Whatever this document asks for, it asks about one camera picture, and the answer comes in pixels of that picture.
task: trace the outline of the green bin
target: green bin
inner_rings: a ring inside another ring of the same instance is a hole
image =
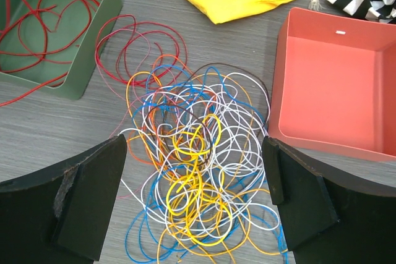
[[[6,0],[0,0],[0,30],[6,26]],[[39,0],[27,0],[35,7]],[[56,5],[59,12],[70,4],[72,0],[45,0],[40,7],[49,7]],[[27,6],[21,0],[11,0],[11,23],[18,20],[28,12]],[[105,22],[116,17],[123,4],[121,0],[101,0],[100,6],[96,12],[92,11],[92,21],[88,30],[66,50],[47,57],[52,61],[71,61],[70,64],[58,64],[51,61],[41,61],[37,66],[27,70],[14,72],[11,74],[0,72],[0,81],[17,83],[26,86],[29,89],[47,82],[68,71],[67,77],[63,84],[57,87],[45,86],[41,88],[44,92],[68,98],[71,100],[79,99],[89,83],[93,70],[95,69],[95,40],[98,32]],[[48,35],[48,50],[62,48],[75,38],[82,29],[88,24],[88,11],[84,5],[77,1],[67,10],[57,27],[54,30],[57,17],[50,13],[42,15],[42,19],[49,27],[52,26],[53,33]],[[109,24],[102,32],[102,36],[109,34],[114,23]],[[20,27],[20,35],[23,42],[35,53],[42,53],[44,45],[43,28],[34,17],[26,18]],[[28,53],[23,47],[18,37],[18,30],[12,30],[0,43],[0,50],[8,53]],[[20,69],[25,65],[37,62],[37,57],[32,56],[11,56],[0,55],[0,68],[2,71],[12,71]]]

